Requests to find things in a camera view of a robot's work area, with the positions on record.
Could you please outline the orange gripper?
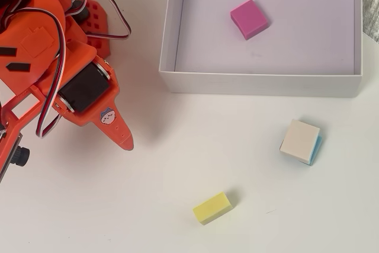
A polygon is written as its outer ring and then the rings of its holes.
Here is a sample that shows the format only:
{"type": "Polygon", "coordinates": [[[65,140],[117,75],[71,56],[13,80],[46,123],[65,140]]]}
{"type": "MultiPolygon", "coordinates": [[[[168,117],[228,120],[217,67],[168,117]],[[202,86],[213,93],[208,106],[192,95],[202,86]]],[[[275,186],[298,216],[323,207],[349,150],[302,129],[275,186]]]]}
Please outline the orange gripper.
{"type": "Polygon", "coordinates": [[[66,65],[56,98],[61,114],[105,114],[111,110],[111,68],[72,17],[59,18],[60,26],[32,8],[17,16],[1,33],[1,80],[15,94],[2,105],[10,114],[11,103],[28,93],[43,101],[57,65],[56,55],[66,48],[66,65]]]}

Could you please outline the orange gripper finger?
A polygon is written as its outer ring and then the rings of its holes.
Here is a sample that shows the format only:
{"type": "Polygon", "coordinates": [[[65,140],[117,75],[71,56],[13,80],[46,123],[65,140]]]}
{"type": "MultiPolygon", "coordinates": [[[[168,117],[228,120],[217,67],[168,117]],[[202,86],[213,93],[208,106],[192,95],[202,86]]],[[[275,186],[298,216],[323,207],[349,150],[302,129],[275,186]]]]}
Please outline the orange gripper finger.
{"type": "Polygon", "coordinates": [[[120,148],[132,150],[131,131],[115,105],[119,92],[114,69],[106,61],[68,60],[57,93],[56,110],[77,126],[94,123],[120,148]]]}

